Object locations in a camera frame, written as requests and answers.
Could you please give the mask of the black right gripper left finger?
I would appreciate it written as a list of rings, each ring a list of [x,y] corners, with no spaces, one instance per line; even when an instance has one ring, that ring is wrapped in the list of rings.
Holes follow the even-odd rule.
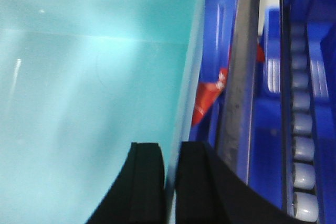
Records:
[[[165,223],[164,164],[158,143],[132,143],[123,168],[87,223]]]

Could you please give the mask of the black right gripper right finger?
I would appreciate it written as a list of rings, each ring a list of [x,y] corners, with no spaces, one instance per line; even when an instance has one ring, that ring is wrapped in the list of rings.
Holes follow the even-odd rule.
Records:
[[[243,183],[208,143],[182,143],[176,223],[299,222]]]

